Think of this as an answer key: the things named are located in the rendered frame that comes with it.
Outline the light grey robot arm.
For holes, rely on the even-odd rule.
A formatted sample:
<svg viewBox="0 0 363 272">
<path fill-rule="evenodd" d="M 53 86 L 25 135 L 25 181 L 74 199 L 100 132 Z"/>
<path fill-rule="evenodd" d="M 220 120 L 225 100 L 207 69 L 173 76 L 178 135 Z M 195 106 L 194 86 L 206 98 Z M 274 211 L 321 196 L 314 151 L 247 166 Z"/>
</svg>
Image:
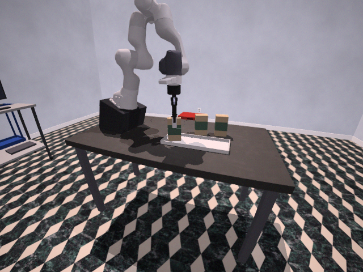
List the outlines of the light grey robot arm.
<svg viewBox="0 0 363 272">
<path fill-rule="evenodd" d="M 182 75 L 189 70 L 180 34 L 174 27 L 170 7 L 165 3 L 158 4 L 156 0 L 134 0 L 139 11 L 131 14 L 128 29 L 128 41 L 136 51 L 119 49 L 115 53 L 116 63 L 123 71 L 123 86 L 109 99 L 120 109 L 137 109 L 137 96 L 140 85 L 139 76 L 135 69 L 150 70 L 154 60 L 146 46 L 146 25 L 155 24 L 158 36 L 170 42 L 175 50 L 168 50 L 166 56 L 159 61 L 159 71 L 166 77 L 159 84 L 179 86 Z M 140 12 L 141 11 L 141 12 Z M 115 97 L 115 98 L 114 98 Z"/>
</svg>

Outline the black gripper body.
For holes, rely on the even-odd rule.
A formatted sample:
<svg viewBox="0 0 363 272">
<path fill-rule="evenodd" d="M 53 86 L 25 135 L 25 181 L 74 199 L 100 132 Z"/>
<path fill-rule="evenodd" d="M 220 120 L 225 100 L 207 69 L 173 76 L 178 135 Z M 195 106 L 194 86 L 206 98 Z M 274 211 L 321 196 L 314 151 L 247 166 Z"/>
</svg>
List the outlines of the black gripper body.
<svg viewBox="0 0 363 272">
<path fill-rule="evenodd" d="M 179 86 L 169 86 L 167 85 L 167 94 L 172 95 L 172 100 L 176 101 L 176 95 L 180 95 L 180 85 Z"/>
</svg>

